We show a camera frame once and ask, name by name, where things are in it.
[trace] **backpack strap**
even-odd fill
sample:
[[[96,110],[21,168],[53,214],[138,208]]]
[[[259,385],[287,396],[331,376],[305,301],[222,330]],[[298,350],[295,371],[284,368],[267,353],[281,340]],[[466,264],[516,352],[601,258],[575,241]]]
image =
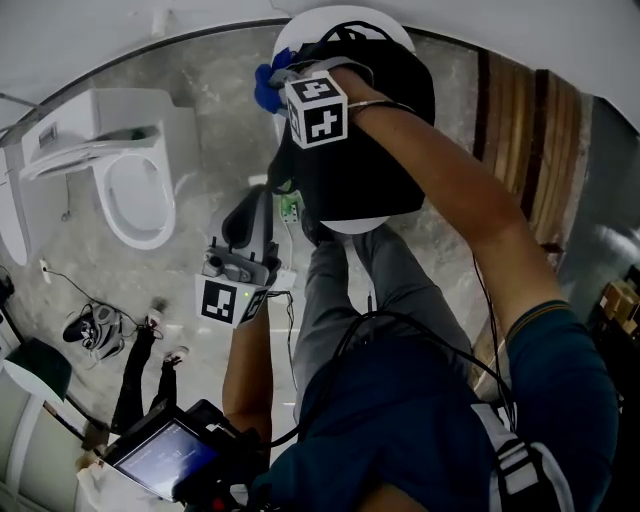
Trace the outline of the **backpack strap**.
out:
[[[496,452],[489,483],[491,512],[573,512],[569,484],[551,452],[510,432],[489,404],[473,404]]]

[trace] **leg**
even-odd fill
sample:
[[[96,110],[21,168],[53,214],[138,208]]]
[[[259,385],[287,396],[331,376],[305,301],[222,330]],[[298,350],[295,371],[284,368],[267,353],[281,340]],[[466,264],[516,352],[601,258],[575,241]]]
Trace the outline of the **leg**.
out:
[[[153,399],[153,402],[151,402],[151,409],[164,400],[167,400],[168,405],[176,405],[178,387],[174,367],[175,364],[172,362],[165,361],[162,363],[162,375],[160,375],[158,394]]]
[[[347,288],[349,266],[339,242],[324,241],[311,256],[307,275],[302,325],[293,355],[298,386],[295,414],[309,382],[333,357],[333,353],[358,312],[351,305]]]
[[[376,290],[378,309],[408,315],[423,323],[453,347],[471,353],[471,343],[442,291],[427,277],[407,244],[389,226],[356,235],[353,243]],[[401,322],[382,320],[377,336],[413,336],[416,331]],[[465,381],[470,363],[443,347],[452,368]]]
[[[111,421],[111,432],[122,435],[144,416],[142,411],[142,371],[151,355],[155,341],[153,331],[143,327],[138,331],[122,376],[122,387]]]

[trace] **fiducial marker cube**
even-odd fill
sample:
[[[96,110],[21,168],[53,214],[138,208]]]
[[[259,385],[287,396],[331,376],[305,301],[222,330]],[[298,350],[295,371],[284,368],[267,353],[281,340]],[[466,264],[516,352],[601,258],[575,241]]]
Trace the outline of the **fiducial marker cube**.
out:
[[[302,149],[347,138],[347,95],[328,71],[285,84],[293,140]]]

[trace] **blue glove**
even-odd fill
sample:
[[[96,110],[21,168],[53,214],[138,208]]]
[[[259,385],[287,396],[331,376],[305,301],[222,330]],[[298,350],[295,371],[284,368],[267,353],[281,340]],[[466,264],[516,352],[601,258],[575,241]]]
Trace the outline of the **blue glove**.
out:
[[[253,92],[258,105],[272,114],[277,114],[278,110],[284,107],[280,101],[278,89],[269,85],[269,79],[274,71],[286,68],[293,60],[293,53],[289,48],[285,48],[273,59],[273,64],[260,64],[256,69],[256,88]]]

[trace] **black backpack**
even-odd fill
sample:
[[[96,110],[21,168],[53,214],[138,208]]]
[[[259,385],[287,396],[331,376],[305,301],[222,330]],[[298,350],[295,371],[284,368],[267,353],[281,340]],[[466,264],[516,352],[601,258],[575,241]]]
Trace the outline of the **black backpack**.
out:
[[[375,30],[385,39],[367,39],[350,27]],[[329,41],[333,35],[339,40]],[[433,80],[426,66],[383,30],[352,21],[306,44],[293,65],[345,56],[373,71],[374,87],[411,107],[427,123],[435,120]],[[402,166],[354,124],[345,140],[310,149],[291,138],[287,121],[280,148],[269,166],[269,187],[278,193],[300,190],[317,220],[335,221],[398,215],[419,210],[424,194]]]

